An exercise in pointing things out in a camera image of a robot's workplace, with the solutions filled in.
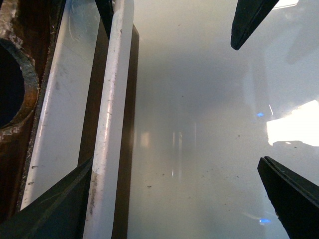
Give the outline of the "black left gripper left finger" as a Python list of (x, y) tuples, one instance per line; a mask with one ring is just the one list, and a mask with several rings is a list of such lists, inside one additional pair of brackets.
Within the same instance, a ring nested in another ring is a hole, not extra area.
[(113, 4), (69, 0), (39, 100), (19, 212), (3, 239), (83, 236)]

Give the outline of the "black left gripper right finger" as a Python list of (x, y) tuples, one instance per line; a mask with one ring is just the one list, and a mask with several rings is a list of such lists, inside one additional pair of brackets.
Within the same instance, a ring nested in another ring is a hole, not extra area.
[[(276, 0), (238, 1), (231, 47), (239, 50), (276, 4)], [(289, 238), (317, 239), (319, 187), (268, 156), (260, 158), (257, 170)]]

